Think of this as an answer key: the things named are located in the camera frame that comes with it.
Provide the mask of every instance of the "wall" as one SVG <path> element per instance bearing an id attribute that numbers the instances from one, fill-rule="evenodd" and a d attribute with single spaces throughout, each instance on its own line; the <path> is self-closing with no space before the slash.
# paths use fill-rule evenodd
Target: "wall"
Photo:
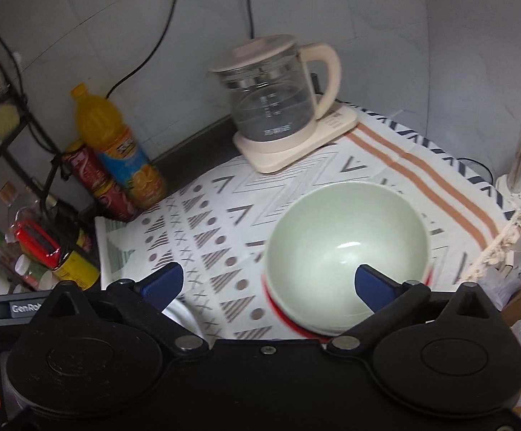
<path id="1" fill-rule="evenodd" d="M 162 31 L 171 0 L 1 0 L 0 32 L 22 56 L 37 118 L 66 147 L 77 136 L 72 87 L 104 94 L 137 66 Z M 428 111 L 428 28 L 424 0 L 253 0 L 259 36 L 291 33 L 339 52 L 340 97 L 419 132 Z M 179 0 L 169 34 L 151 62 L 112 100 L 151 158 L 229 112 L 207 72 L 211 61 L 247 39 L 245 0 Z M 48 157 L 25 135 L 19 159 L 44 179 Z M 5 167 L 0 167 L 0 187 Z M 80 207 L 76 185 L 54 190 Z"/>
<path id="2" fill-rule="evenodd" d="M 428 136 L 506 173 L 521 124 L 521 0 L 426 1 Z"/>

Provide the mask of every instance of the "tablecloth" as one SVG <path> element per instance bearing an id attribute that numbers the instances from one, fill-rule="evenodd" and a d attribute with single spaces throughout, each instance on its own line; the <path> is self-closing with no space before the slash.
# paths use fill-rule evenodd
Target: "tablecloth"
<path id="1" fill-rule="evenodd" d="M 398 192 L 421 213 L 432 247 L 423 282 L 453 291 L 513 208 L 432 141 L 377 113 L 350 108 L 359 116 L 356 128 L 285 170 L 263 175 L 239 156 L 134 222 L 97 218 L 102 287 L 120 278 L 138 281 L 177 261 L 185 270 L 180 299 L 210 342 L 310 336 L 282 316 L 265 290 L 265 245 L 278 219 L 304 194 L 335 182 L 370 181 Z"/>

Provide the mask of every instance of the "light green bowl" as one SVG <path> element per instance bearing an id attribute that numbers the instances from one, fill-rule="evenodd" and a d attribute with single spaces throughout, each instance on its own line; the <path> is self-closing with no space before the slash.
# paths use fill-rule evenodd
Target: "light green bowl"
<path id="1" fill-rule="evenodd" d="M 360 264 L 397 282 L 421 281 L 429 254 L 422 218 L 400 195 L 373 183 L 337 183 L 282 216 L 268 241 L 266 281 L 294 322 L 337 335 L 372 313 L 354 289 Z"/>

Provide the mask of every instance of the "red can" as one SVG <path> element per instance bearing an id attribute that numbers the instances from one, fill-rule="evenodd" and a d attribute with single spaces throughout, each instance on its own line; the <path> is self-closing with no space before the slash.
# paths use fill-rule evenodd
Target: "red can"
<path id="1" fill-rule="evenodd" d="M 112 178 L 89 147 L 83 147 L 83 140 L 76 140 L 65 154 L 65 160 L 70 164 L 73 175 L 81 184 L 93 193 Z"/>
<path id="2" fill-rule="evenodd" d="M 127 222 L 139 212 L 139 208 L 133 204 L 121 186 L 112 178 L 96 190 L 94 196 L 113 219 Z"/>

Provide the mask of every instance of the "glass kettle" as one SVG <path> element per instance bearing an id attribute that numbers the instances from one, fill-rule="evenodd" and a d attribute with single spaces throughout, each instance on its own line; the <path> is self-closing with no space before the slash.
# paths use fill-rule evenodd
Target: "glass kettle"
<path id="1" fill-rule="evenodd" d="M 306 62 L 323 61 L 328 86 L 317 99 Z M 340 60 L 325 43 L 298 46 L 294 36 L 259 37 L 217 60 L 216 73 L 231 96 L 231 115 L 248 149 L 274 153 L 291 149 L 313 134 L 316 121 L 340 88 Z"/>

